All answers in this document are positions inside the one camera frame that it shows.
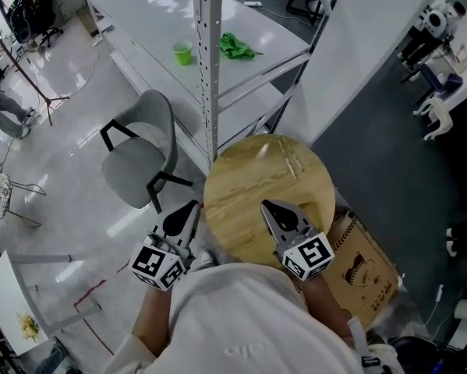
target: white shelf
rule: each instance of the white shelf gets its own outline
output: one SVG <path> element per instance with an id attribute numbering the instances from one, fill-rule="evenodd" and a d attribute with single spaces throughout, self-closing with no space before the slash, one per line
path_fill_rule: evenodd
<path id="1" fill-rule="evenodd" d="M 193 0 L 90 0 L 114 23 L 150 53 L 197 100 L 200 73 L 197 65 L 180 66 L 172 52 L 179 40 L 197 41 Z M 219 95 L 262 75 L 309 47 L 284 27 L 234 0 L 223 0 L 221 32 L 231 32 L 254 51 L 253 60 L 220 59 Z"/>
<path id="2" fill-rule="evenodd" d="M 117 27 L 105 34 L 108 42 L 114 48 L 118 46 L 133 46 L 127 48 L 125 57 L 120 50 L 113 51 L 110 56 L 121 69 L 128 81 L 138 93 L 153 88 L 161 91 L 171 102 L 176 118 L 176 137 L 181 147 L 195 161 L 200 170 L 207 174 L 207 144 L 205 129 L 202 125 L 200 106 L 196 99 L 174 79 L 161 65 L 144 51 L 138 43 L 132 41 Z M 224 111 L 218 116 L 219 153 L 231 144 L 233 140 L 246 133 L 258 118 L 263 116 L 280 98 L 281 93 L 272 85 L 267 84 Z"/>
<path id="3" fill-rule="evenodd" d="M 107 30 L 111 25 L 111 22 L 106 18 L 102 18 L 96 21 L 96 26 L 100 32 Z"/>
<path id="4" fill-rule="evenodd" d="M 113 51 L 110 56 L 139 94 L 151 88 L 121 53 Z"/>

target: black and white marker cube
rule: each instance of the black and white marker cube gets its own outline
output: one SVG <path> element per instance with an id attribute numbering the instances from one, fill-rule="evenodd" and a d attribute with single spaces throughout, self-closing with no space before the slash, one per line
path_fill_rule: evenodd
<path id="1" fill-rule="evenodd" d="M 167 291 L 185 273 L 179 256 L 144 242 L 136 244 L 129 269 L 142 282 L 162 291 Z"/>
<path id="2" fill-rule="evenodd" d="M 287 249 L 282 263 L 304 281 L 325 270 L 334 257 L 330 242 L 322 232 Z"/>

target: red cable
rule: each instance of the red cable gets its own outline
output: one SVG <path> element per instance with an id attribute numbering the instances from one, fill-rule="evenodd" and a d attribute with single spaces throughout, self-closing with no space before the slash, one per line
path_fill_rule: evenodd
<path id="1" fill-rule="evenodd" d="M 112 352 L 111 349 L 107 346 L 107 344 L 98 336 L 97 333 L 94 332 L 93 327 L 90 326 L 86 319 L 83 319 L 83 321 L 87 325 L 87 328 L 89 328 L 93 335 L 96 337 L 96 339 L 100 341 L 100 344 L 102 344 L 103 347 L 108 351 L 108 353 L 113 356 L 114 352 Z"/>
<path id="2" fill-rule="evenodd" d="M 203 203 L 200 204 L 200 209 L 203 209 Z M 121 267 L 119 270 L 117 270 L 117 273 L 120 273 L 121 271 L 123 271 L 128 265 L 129 265 L 129 261 L 127 261 L 127 263 L 123 267 Z M 94 285 L 89 290 L 87 290 L 87 293 L 84 294 L 82 297 L 80 297 L 79 300 L 76 303 L 74 303 L 74 308 L 76 309 L 76 311 L 79 312 L 79 310 L 77 308 L 78 304 L 80 304 L 84 299 L 86 299 L 91 292 L 93 292 L 97 288 L 101 287 L 106 282 L 107 281 L 105 279 L 103 279 L 97 285 Z M 110 355 L 113 356 L 114 352 L 112 352 L 111 349 L 107 346 L 107 344 L 98 336 L 98 334 L 93 330 L 93 327 L 90 326 L 90 324 L 87 322 L 86 319 L 83 319 L 83 321 L 87 325 L 87 328 L 89 328 L 90 331 L 93 333 L 93 335 L 96 337 L 96 339 L 98 339 L 100 341 L 100 343 L 103 345 L 103 347 L 108 351 L 108 353 L 110 353 Z"/>

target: metal shelf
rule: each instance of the metal shelf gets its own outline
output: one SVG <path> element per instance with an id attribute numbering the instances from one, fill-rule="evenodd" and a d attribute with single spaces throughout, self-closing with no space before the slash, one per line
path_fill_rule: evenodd
<path id="1" fill-rule="evenodd" d="M 193 0 L 90 0 L 159 61 L 198 101 L 198 65 L 180 66 L 172 53 L 179 40 L 196 44 Z M 251 61 L 219 58 L 219 96 L 307 51 L 309 45 L 260 12 L 234 0 L 222 0 L 221 32 L 232 32 L 254 51 Z"/>
<path id="2" fill-rule="evenodd" d="M 179 142 L 204 173 L 218 150 L 262 129 L 287 103 L 294 87 L 282 96 L 270 81 L 296 67 L 302 73 L 317 40 L 309 45 L 235 0 L 88 2 L 105 17 L 100 31 L 135 89 L 142 93 L 146 84 L 171 101 Z M 224 57 L 224 32 L 263 54 L 249 61 Z M 195 65 L 176 62 L 172 45 L 180 40 L 195 44 Z"/>

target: round wooden tabletop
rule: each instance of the round wooden tabletop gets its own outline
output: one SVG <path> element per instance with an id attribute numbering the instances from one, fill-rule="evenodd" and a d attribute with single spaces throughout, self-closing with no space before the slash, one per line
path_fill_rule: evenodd
<path id="1" fill-rule="evenodd" d="M 280 267 L 260 209 L 264 199 L 299 205 L 325 233 L 334 219 L 327 169 L 307 146 L 288 137 L 263 134 L 231 145 L 214 162 L 203 197 L 207 222 L 229 253 L 244 262 Z"/>

